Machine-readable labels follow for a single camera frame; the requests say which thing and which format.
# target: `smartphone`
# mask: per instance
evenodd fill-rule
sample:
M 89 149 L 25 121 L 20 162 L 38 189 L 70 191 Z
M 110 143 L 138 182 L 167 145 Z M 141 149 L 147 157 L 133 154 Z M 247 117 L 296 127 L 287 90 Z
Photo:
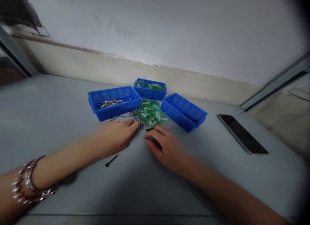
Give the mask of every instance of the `smartphone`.
M 218 119 L 248 154 L 267 155 L 268 151 L 231 115 L 218 114 Z

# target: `hand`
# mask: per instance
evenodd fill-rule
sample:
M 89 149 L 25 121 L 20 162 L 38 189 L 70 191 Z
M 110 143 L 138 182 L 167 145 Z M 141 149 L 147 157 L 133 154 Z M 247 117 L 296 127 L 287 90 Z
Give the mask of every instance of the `hand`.
M 100 160 L 124 150 L 139 127 L 139 122 L 133 120 L 113 121 L 100 126 L 87 138 L 93 158 Z
M 149 140 L 150 137 L 161 145 L 162 150 L 154 141 Z M 156 126 L 154 130 L 147 132 L 144 138 L 151 151 L 164 166 L 178 175 L 183 174 L 190 157 L 181 150 L 178 140 L 169 130 Z

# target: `pile of metal pins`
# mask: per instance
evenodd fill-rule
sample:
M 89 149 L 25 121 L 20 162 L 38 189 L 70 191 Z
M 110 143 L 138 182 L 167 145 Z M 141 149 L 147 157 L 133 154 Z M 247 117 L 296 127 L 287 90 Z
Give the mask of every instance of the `pile of metal pins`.
M 104 101 L 104 102 L 100 102 L 98 103 L 99 107 L 101 109 L 106 108 L 106 107 L 110 107 L 113 105 L 117 105 L 117 104 L 121 104 L 123 103 L 123 100 L 116 100 L 114 97 L 112 97 L 114 100 L 108 100 L 108 101 Z
M 125 113 L 124 115 L 116 116 L 116 117 L 112 118 L 110 121 L 114 121 L 118 117 L 122 117 L 122 118 L 126 118 L 126 119 L 129 119 L 128 117 L 130 117 L 130 119 L 132 119 L 134 122 L 139 122 L 140 128 L 144 130 L 144 127 L 146 127 L 147 125 L 144 124 L 144 122 L 137 116 L 137 111 L 138 110 L 136 109 L 136 110 L 133 110 L 131 112 Z

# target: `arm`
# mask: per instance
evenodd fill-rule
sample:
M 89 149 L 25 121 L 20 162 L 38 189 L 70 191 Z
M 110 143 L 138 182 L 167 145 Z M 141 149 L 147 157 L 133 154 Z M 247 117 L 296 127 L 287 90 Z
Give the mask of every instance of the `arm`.
M 160 150 L 149 138 L 159 142 Z M 156 126 L 145 135 L 147 144 L 157 159 L 174 173 L 195 184 L 225 214 L 232 224 L 290 224 L 260 200 L 203 166 L 181 151 L 175 136 Z
M 43 157 L 38 161 L 32 173 L 36 188 L 47 189 L 71 173 L 100 159 L 109 157 L 123 150 L 139 128 L 139 122 L 127 120 L 108 122 L 92 135 L 74 142 L 63 149 Z M 29 205 L 13 199 L 11 185 L 20 168 L 0 176 L 0 224 L 9 224 Z M 36 196 L 21 183 L 22 192 L 30 197 Z

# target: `black screw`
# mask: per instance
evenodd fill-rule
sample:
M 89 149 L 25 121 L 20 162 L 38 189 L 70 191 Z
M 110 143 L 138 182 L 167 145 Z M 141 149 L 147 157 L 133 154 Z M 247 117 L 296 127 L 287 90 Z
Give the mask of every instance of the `black screw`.
M 116 159 L 116 157 L 118 157 L 118 155 L 116 155 L 110 162 L 106 163 L 106 167 L 109 167 L 109 165 L 113 162 L 113 160 Z

